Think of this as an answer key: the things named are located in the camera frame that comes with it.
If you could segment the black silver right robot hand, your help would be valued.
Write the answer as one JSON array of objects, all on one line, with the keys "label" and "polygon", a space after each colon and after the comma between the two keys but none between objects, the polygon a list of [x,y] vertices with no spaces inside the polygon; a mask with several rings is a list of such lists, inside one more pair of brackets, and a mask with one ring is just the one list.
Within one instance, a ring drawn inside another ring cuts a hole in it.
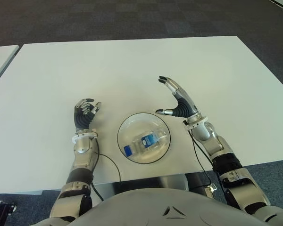
[{"label": "black silver right robot hand", "polygon": [[159,76],[158,81],[172,92],[172,95],[177,100],[177,106],[173,109],[158,109],[156,114],[189,118],[199,112],[190,96],[178,83],[164,76]]}]

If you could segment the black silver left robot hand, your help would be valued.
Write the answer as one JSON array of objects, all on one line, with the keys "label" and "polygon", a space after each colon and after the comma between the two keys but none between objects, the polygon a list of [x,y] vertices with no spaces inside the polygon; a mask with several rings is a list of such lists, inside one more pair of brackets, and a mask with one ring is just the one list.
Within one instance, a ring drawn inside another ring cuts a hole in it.
[{"label": "black silver left robot hand", "polygon": [[89,125],[101,108],[101,102],[97,102],[95,105],[92,104],[93,102],[94,99],[85,98],[80,100],[74,106],[74,123],[76,131],[89,129]]}]

